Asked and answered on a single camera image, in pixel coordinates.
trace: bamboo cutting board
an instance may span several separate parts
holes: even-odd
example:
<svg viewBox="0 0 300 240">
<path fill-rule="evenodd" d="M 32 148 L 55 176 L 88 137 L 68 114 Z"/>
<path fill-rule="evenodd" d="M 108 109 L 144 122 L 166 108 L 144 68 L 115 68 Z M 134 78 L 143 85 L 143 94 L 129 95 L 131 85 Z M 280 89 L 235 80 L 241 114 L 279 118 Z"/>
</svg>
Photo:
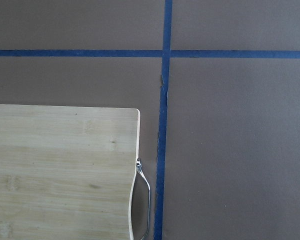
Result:
<svg viewBox="0 0 300 240">
<path fill-rule="evenodd" d="M 132 240 L 140 113 L 0 104 L 0 240 Z"/>
</svg>

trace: floor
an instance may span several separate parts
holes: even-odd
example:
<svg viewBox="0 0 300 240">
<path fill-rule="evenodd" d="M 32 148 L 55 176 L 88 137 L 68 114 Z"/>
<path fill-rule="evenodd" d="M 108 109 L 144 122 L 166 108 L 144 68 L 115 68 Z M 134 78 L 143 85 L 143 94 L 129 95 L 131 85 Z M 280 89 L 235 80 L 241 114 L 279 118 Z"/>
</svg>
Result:
<svg viewBox="0 0 300 240">
<path fill-rule="evenodd" d="M 300 0 L 1 0 L 0 103 L 140 109 L 147 239 L 300 240 Z"/>
</svg>

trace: wood grain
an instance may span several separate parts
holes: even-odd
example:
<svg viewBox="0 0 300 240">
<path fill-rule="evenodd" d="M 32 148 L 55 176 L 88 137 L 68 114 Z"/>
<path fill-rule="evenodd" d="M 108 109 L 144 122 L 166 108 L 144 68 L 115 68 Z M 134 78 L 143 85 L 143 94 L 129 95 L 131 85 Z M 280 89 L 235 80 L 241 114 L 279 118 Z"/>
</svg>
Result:
<svg viewBox="0 0 300 240">
<path fill-rule="evenodd" d="M 140 113 L 0 104 L 0 240 L 133 240 Z"/>
</svg>

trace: wooden board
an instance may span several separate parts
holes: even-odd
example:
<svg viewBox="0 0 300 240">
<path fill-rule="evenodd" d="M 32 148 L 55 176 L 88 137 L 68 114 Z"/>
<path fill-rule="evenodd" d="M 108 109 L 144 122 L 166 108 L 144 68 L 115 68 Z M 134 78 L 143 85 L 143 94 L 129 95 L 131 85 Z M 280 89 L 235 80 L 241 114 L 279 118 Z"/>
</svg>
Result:
<svg viewBox="0 0 300 240">
<path fill-rule="evenodd" d="M 140 112 L 0 104 L 0 240 L 132 240 Z"/>
</svg>

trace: wire handle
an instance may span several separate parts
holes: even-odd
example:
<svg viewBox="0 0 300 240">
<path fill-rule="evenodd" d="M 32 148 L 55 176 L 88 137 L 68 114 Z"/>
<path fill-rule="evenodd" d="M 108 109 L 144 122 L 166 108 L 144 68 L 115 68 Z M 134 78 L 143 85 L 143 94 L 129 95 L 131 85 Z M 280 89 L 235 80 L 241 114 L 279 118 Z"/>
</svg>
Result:
<svg viewBox="0 0 300 240">
<path fill-rule="evenodd" d="M 142 171 L 142 164 L 141 164 L 141 159 L 138 158 L 136 160 L 136 171 L 138 172 L 138 174 L 143 178 L 143 180 L 145 181 L 145 183 L 148 186 L 148 217 L 147 217 L 147 223 L 146 223 L 146 231 L 143 234 L 143 237 L 140 240 L 144 240 L 149 232 L 149 221 L 150 221 L 150 185 L 149 182 L 147 181 L 143 171 Z"/>
</svg>

